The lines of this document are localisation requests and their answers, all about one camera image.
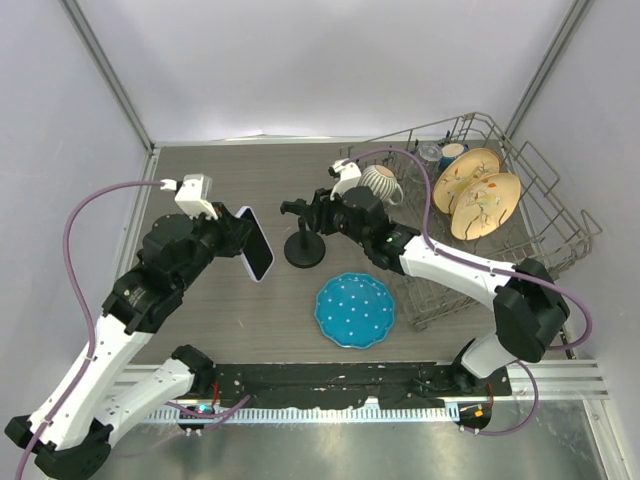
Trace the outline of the black phone stand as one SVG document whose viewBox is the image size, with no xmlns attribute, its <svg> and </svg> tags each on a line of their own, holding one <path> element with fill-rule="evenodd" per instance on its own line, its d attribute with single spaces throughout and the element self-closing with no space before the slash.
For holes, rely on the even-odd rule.
<svg viewBox="0 0 640 480">
<path fill-rule="evenodd" d="M 283 252 L 289 264 L 296 268 L 308 269 L 317 266 L 326 253 L 325 243 L 317 233 L 300 230 L 286 240 Z"/>
</svg>

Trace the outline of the smartphone with lilac case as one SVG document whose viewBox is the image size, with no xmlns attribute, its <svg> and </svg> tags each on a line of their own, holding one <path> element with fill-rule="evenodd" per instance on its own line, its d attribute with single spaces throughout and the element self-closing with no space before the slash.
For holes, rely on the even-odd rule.
<svg viewBox="0 0 640 480">
<path fill-rule="evenodd" d="M 264 280 L 274 264 L 273 250 L 258 222 L 257 215 L 250 206 L 241 207 L 236 213 L 236 217 L 248 220 L 251 225 L 241 259 L 251 280 L 259 283 Z"/>
</svg>

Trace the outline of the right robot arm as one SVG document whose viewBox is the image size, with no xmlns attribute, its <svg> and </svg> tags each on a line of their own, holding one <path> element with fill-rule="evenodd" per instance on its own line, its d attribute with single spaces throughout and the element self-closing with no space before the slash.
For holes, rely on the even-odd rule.
<svg viewBox="0 0 640 480">
<path fill-rule="evenodd" d="M 454 361 L 451 380 L 462 394 L 477 393 L 491 374 L 516 360 L 539 362 L 568 319 L 569 307 L 540 262 L 512 265 L 437 244 L 392 221 L 367 187 L 336 198 L 319 189 L 312 201 L 284 201 L 280 211 L 298 216 L 316 234 L 348 237 L 383 270 L 441 284 L 493 312 L 493 331 L 471 340 Z"/>
</svg>

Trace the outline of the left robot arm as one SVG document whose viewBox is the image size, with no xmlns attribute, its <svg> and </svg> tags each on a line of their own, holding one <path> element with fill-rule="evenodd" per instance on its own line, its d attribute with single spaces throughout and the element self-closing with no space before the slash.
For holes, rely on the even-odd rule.
<svg viewBox="0 0 640 480">
<path fill-rule="evenodd" d="M 144 236 L 138 262 L 113 286 L 90 341 L 64 380 L 31 415 L 12 418 L 6 435 L 52 479 L 88 479 L 116 443 L 153 410 L 187 395 L 205 397 L 214 362 L 191 345 L 126 392 L 107 393 L 131 359 L 183 302 L 186 290 L 216 257 L 242 253 L 252 223 L 217 203 L 214 215 L 158 218 Z"/>
</svg>

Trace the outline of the striped white mug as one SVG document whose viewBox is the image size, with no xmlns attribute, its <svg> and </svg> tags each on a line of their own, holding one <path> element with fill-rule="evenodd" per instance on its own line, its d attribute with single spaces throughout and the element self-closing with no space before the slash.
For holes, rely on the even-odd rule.
<svg viewBox="0 0 640 480">
<path fill-rule="evenodd" d="M 400 205 L 404 200 L 404 192 L 395 174 L 383 165 L 366 167 L 358 185 L 368 187 L 381 201 L 392 206 Z"/>
</svg>

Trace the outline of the blue polka dot plate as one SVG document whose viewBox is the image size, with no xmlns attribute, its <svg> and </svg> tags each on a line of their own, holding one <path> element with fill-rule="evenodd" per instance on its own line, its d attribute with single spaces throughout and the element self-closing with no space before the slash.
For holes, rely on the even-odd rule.
<svg viewBox="0 0 640 480">
<path fill-rule="evenodd" d="M 388 337 L 395 324 L 395 301 L 375 277 L 347 272 L 319 290 L 314 318 L 322 334 L 336 345 L 365 350 Z"/>
</svg>

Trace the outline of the clear drinking glass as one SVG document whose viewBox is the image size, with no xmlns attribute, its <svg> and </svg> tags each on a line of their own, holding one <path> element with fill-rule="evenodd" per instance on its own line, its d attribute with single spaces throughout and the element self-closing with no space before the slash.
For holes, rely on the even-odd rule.
<svg viewBox="0 0 640 480">
<path fill-rule="evenodd" d="M 417 145 L 414 155 L 421 161 L 421 164 L 424 166 L 424 169 L 427 172 L 429 178 L 429 184 L 433 185 L 438 176 L 438 168 L 440 160 L 442 158 L 441 147 L 434 142 L 423 141 Z M 415 183 L 425 183 L 424 176 L 421 173 L 420 168 L 415 163 L 412 163 L 410 165 L 408 169 L 408 175 L 409 179 Z"/>
</svg>

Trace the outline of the blue ceramic cup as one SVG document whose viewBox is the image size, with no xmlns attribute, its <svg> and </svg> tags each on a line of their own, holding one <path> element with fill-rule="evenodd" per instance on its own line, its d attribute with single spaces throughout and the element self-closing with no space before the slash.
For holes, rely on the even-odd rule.
<svg viewBox="0 0 640 480">
<path fill-rule="evenodd" d="M 466 144 L 452 142 L 441 148 L 441 158 L 439 161 L 439 170 L 446 170 L 457 158 L 468 151 Z"/>
</svg>

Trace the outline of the rear tan decorated plate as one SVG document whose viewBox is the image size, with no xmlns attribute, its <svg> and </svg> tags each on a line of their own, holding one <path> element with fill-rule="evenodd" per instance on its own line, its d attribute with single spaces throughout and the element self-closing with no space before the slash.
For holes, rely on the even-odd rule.
<svg viewBox="0 0 640 480">
<path fill-rule="evenodd" d="M 461 193 L 480 179 L 498 173 L 500 156 L 489 148 L 475 148 L 454 160 L 438 178 L 433 190 L 434 205 L 452 214 Z"/>
</svg>

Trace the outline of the tan decorated plate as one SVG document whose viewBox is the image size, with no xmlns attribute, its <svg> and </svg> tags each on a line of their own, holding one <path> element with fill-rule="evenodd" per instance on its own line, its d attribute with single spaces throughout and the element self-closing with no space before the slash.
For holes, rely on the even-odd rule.
<svg viewBox="0 0 640 480">
<path fill-rule="evenodd" d="M 433 190 L 434 205 L 452 214 L 461 193 L 480 179 L 498 173 L 500 156 L 489 148 L 475 148 L 454 160 L 438 178 Z"/>
<path fill-rule="evenodd" d="M 458 197 L 451 234 L 475 240 L 500 228 L 514 213 L 521 197 L 521 181 L 511 173 L 497 173 L 467 187 Z"/>
</svg>

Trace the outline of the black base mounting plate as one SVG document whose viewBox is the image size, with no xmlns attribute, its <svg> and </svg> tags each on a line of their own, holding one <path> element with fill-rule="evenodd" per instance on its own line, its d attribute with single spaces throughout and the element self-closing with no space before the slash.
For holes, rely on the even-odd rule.
<svg viewBox="0 0 640 480">
<path fill-rule="evenodd" d="M 457 380 L 451 365 L 435 362 L 219 364 L 213 380 L 180 398 L 231 407 L 248 396 L 249 408 L 342 410 L 362 408 L 369 398 L 383 409 L 409 409 L 512 394 L 506 368 L 464 387 Z"/>
</svg>

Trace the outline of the front tan decorated plate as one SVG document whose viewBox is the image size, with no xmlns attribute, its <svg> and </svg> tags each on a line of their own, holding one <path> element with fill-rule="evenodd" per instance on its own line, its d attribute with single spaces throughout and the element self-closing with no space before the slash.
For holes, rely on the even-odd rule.
<svg viewBox="0 0 640 480">
<path fill-rule="evenodd" d="M 458 197 L 451 234 L 475 240 L 500 228 L 514 213 L 521 197 L 521 181 L 511 173 L 497 173 L 467 187 Z"/>
</svg>

